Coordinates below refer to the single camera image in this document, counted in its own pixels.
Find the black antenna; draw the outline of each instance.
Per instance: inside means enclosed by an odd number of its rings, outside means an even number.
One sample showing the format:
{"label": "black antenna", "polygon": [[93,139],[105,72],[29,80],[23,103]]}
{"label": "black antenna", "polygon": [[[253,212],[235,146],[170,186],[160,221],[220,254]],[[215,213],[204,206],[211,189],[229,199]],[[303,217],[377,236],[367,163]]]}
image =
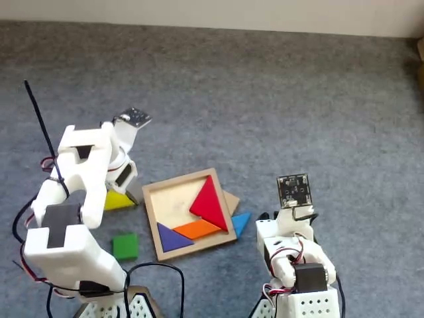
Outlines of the black antenna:
{"label": "black antenna", "polygon": [[35,100],[34,94],[32,93],[31,87],[30,87],[30,85],[29,85],[29,83],[26,79],[24,79],[24,84],[25,84],[26,92],[28,93],[28,96],[29,96],[29,98],[32,102],[32,106],[34,106],[34,111],[37,115],[38,122],[40,123],[40,128],[41,128],[42,133],[44,135],[44,139],[46,139],[47,146],[48,146],[48,149],[50,151],[50,155],[53,158],[53,164],[54,164],[54,167],[56,168],[56,171],[58,173],[58,179],[59,179],[58,181],[62,185],[62,187],[64,188],[64,190],[66,192],[66,197],[69,197],[69,190],[66,187],[66,184],[64,183],[64,179],[63,179],[63,177],[60,173],[58,163],[56,162],[56,154],[54,153],[54,150],[53,150],[52,141],[50,140],[50,137],[48,136],[46,125],[44,124],[44,121],[42,120],[40,107],[38,106],[38,103]]}

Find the tangram puzzle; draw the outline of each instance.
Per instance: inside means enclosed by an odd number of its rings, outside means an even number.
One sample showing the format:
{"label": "tangram puzzle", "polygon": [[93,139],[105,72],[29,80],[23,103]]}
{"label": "tangram puzzle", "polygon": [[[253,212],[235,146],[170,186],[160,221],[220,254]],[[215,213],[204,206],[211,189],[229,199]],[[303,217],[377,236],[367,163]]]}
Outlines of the tangram puzzle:
{"label": "tangram puzzle", "polygon": [[235,240],[250,214],[231,219],[239,199],[221,189],[215,169],[143,187],[159,260]]}

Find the colored block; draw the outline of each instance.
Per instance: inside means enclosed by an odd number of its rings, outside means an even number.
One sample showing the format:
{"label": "colored block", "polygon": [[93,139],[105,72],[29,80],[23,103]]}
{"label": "colored block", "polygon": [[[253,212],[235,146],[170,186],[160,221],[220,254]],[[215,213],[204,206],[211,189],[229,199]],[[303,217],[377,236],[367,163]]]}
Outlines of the colored block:
{"label": "colored block", "polygon": [[193,241],[189,240],[185,236],[169,229],[163,224],[158,222],[158,231],[160,236],[160,242],[162,243],[162,250],[169,252],[170,250],[176,250],[181,247],[193,245]]}
{"label": "colored block", "polygon": [[236,231],[237,238],[241,236],[241,233],[246,227],[246,224],[249,221],[249,218],[250,218],[250,213],[243,213],[231,218],[231,220],[233,221],[233,226],[234,226],[234,230]]}
{"label": "colored block", "polygon": [[205,184],[201,188],[199,194],[195,198],[190,212],[202,219],[216,225],[224,231],[228,231],[225,223],[223,210],[219,204],[218,195],[213,185],[211,176],[206,178]]}
{"label": "colored block", "polygon": [[117,260],[138,257],[138,236],[135,233],[118,235],[112,239],[112,254]]}
{"label": "colored block", "polygon": [[210,235],[220,231],[219,227],[216,227],[212,223],[209,223],[203,219],[190,222],[188,224],[182,225],[180,227],[176,227],[173,231],[191,239],[199,239],[201,237],[205,237],[206,235]]}
{"label": "colored block", "polygon": [[117,193],[113,190],[109,190],[106,195],[105,211],[121,209],[123,207],[132,207],[135,205],[125,194]]}

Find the wooden puzzle piece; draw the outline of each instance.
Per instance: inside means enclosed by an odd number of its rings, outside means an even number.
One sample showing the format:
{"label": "wooden puzzle piece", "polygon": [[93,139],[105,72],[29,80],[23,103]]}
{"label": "wooden puzzle piece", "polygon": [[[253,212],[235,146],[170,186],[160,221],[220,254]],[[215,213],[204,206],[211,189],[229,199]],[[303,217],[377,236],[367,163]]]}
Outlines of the wooden puzzle piece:
{"label": "wooden puzzle piece", "polygon": [[191,239],[195,240],[200,237],[205,237],[206,235],[210,235],[220,231],[219,227],[216,227],[212,223],[209,223],[203,219],[182,225],[180,227],[176,227],[173,229],[175,232]]}

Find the yellow piece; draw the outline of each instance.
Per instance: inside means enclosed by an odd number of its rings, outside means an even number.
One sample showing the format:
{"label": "yellow piece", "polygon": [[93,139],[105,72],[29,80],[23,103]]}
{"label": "yellow piece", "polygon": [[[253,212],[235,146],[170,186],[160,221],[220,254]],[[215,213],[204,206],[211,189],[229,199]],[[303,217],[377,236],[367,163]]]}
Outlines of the yellow piece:
{"label": "yellow piece", "polygon": [[136,205],[125,194],[109,190],[106,195],[104,211],[122,209],[123,207],[132,207]]}

